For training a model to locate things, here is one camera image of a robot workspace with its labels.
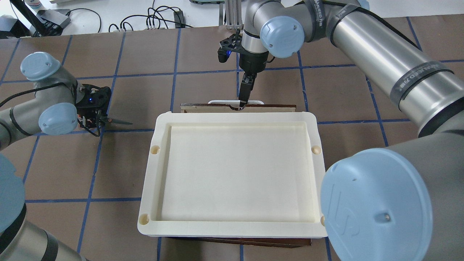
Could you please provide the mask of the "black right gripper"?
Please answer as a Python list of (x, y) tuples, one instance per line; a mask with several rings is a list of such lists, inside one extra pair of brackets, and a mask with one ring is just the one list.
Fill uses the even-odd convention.
[(251, 53), (247, 50), (243, 50), (239, 55), (239, 68), (242, 69), (245, 74), (242, 77), (239, 86), (239, 108), (244, 108), (249, 99), (251, 92), (254, 88), (257, 73), (262, 72), (266, 68), (268, 61), (269, 52), (264, 53)]

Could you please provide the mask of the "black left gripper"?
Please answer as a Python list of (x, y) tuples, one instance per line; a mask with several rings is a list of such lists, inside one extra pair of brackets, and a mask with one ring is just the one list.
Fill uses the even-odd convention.
[(111, 99), (111, 88), (83, 84), (83, 98), (77, 103), (77, 115), (83, 128), (101, 128), (106, 125)]

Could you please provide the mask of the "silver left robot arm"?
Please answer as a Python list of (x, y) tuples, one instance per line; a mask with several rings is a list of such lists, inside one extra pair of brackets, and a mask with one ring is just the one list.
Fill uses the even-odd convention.
[[(62, 63), (46, 52), (25, 57), (21, 73), (31, 90), (1, 102), (33, 94), (32, 100), (1, 111), (1, 149), (38, 133), (65, 135), (77, 127), (99, 137), (108, 119), (111, 88), (81, 84)], [(85, 261), (86, 258), (50, 232), (26, 219), (25, 186), (16, 168), (1, 155), (1, 260)]]

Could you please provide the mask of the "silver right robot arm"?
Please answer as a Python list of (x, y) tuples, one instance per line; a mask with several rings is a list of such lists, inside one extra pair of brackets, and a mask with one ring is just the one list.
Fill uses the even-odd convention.
[(243, 45), (292, 17), (308, 35), (250, 99), (318, 119), (323, 217), (343, 261), (463, 260), (463, 14), (380, 21), (359, 0), (249, 3)]

